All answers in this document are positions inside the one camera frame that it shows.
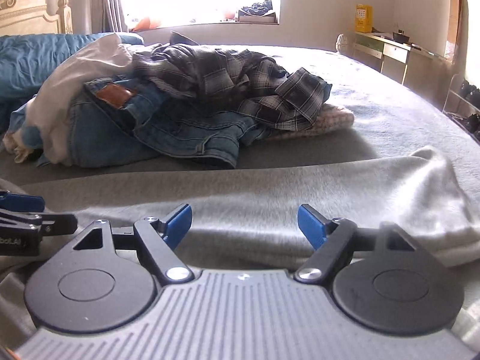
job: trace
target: gray bedsheet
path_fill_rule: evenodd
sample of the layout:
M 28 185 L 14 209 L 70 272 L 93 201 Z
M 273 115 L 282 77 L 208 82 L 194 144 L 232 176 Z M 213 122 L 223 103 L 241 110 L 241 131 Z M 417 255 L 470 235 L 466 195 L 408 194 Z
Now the gray bedsheet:
M 329 102 L 352 110 L 351 130 L 242 148 L 239 169 L 300 167 L 409 155 L 432 145 L 453 162 L 460 186 L 480 205 L 480 147 L 458 126 L 407 88 L 344 56 L 321 50 L 251 46 L 276 58 L 288 71 L 303 66 L 333 84 Z M 165 156 L 127 166 L 78 169 L 35 168 L 0 154 L 0 178 L 18 185 L 105 173 L 214 169 Z

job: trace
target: pile of clothes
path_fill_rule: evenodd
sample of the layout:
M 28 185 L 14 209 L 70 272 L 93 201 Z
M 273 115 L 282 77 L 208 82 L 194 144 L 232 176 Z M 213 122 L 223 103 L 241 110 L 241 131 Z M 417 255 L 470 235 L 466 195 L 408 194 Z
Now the pile of clothes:
M 243 7 L 242 11 L 249 15 L 262 16 L 273 10 L 272 0 L 265 0 L 262 3 L 253 3 L 249 7 Z
M 37 96 L 11 114 L 3 142 L 15 161 L 128 164 L 158 155 L 235 167 L 241 145 L 349 127 L 348 110 L 323 104 L 332 85 L 289 74 L 258 52 L 200 46 L 173 33 L 167 45 L 102 37 L 63 62 Z

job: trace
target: bed headboard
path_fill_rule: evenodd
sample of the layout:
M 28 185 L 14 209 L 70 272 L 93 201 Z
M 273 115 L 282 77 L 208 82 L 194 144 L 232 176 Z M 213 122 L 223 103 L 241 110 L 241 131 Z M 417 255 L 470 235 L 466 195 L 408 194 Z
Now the bed headboard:
M 58 0 L 53 16 L 47 0 L 0 0 L 0 36 L 41 33 L 73 33 L 68 0 Z

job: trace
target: plaid shirt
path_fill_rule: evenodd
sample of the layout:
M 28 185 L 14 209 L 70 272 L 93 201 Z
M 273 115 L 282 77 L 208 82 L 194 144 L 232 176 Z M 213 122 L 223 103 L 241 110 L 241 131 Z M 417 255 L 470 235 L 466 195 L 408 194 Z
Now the plaid shirt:
M 315 123 L 332 85 L 300 68 L 293 74 L 259 52 L 175 44 L 146 47 L 133 69 L 176 98 L 198 98 L 278 130 Z

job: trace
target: gray blanket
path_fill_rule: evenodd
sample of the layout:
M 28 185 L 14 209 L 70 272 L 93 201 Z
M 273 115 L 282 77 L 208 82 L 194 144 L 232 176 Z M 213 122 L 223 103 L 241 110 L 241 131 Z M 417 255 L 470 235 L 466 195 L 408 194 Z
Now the gray blanket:
M 480 220 L 448 159 L 433 148 L 394 157 L 299 168 L 99 175 L 24 186 L 54 211 L 131 225 L 178 204 L 193 208 L 180 256 L 194 266 L 295 269 L 311 255 L 296 223 L 309 203 L 363 227 L 396 222 L 446 266 L 480 258 Z M 44 241 L 45 255 L 62 240 Z M 16 263 L 7 259 L 4 267 Z

